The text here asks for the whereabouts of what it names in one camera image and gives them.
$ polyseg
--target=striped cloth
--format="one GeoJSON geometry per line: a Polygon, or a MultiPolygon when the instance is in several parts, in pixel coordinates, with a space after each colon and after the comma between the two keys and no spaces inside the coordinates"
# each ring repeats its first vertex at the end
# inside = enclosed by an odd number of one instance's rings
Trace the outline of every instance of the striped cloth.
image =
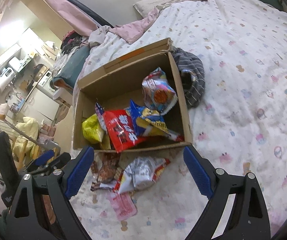
{"type": "Polygon", "coordinates": [[[205,71],[202,61],[181,48],[174,48],[171,54],[180,72],[187,107],[197,107],[205,92],[205,71]]]}

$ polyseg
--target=bed sheet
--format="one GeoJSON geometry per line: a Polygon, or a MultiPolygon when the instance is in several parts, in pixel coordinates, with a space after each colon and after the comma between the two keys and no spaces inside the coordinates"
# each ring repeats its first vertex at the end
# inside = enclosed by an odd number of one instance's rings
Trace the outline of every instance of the bed sheet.
{"type": "MultiPolygon", "coordinates": [[[[257,0],[185,1],[164,9],[132,45],[106,30],[92,33],[98,46],[81,75],[167,37],[202,60],[206,92],[189,111],[194,146],[214,167],[255,173],[273,235],[287,218],[287,14],[257,0]]],[[[104,191],[90,192],[89,172],[70,202],[93,239],[185,239],[207,199],[182,152],[156,154],[168,155],[172,163],[156,185],[132,196],[138,213],[127,221],[117,221],[104,191]]],[[[131,157],[122,155],[124,161],[131,157]]],[[[227,206],[232,202],[231,196],[227,206]]],[[[229,213],[225,210],[215,236],[229,213]]]]}

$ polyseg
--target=pillow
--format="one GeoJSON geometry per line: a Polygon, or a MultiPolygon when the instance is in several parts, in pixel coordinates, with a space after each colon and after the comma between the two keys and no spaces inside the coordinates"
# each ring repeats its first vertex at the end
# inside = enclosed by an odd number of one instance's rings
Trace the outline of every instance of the pillow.
{"type": "Polygon", "coordinates": [[[146,18],[148,13],[154,9],[157,5],[163,5],[165,3],[181,2],[183,0],[141,0],[135,3],[133,6],[140,13],[143,18],[146,18]]]}

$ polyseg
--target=patterned bed sheet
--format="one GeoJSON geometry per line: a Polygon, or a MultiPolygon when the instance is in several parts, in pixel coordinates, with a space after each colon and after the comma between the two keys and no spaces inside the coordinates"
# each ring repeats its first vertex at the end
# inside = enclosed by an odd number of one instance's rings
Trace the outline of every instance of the patterned bed sheet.
{"type": "MultiPolygon", "coordinates": [[[[230,174],[255,173],[273,235],[287,218],[287,14],[258,0],[185,1],[163,10],[132,45],[105,30],[95,33],[98,46],[83,75],[166,37],[202,60],[206,92],[189,111],[194,146],[230,174]]],[[[152,154],[172,163],[156,185],[132,196],[138,212],[127,221],[117,220],[105,191],[90,192],[89,172],[70,202],[93,239],[185,239],[190,232],[207,199],[182,152],[152,154]]],[[[121,162],[131,158],[122,155],[121,162]]],[[[227,208],[214,236],[223,232],[229,214],[227,208]]]]}

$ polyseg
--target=washing machine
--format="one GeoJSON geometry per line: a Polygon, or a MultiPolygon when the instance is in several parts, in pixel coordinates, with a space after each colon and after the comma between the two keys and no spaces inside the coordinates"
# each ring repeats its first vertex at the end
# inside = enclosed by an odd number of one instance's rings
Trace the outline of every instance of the washing machine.
{"type": "Polygon", "coordinates": [[[53,94],[57,88],[53,85],[51,71],[48,70],[45,75],[40,79],[37,89],[52,99],[53,94]]]}

